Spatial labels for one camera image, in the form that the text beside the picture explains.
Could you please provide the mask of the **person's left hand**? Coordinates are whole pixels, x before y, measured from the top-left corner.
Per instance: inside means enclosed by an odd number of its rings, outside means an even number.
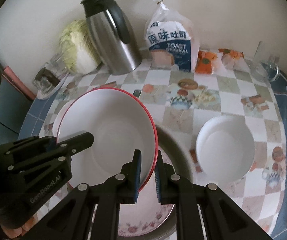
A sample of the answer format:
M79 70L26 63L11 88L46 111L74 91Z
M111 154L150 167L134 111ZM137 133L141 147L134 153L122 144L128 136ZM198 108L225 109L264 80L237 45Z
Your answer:
M31 217L23 226L16 229L9 229L5 226L1 226L3 232L10 239L25 235L35 224L38 222L37 216Z

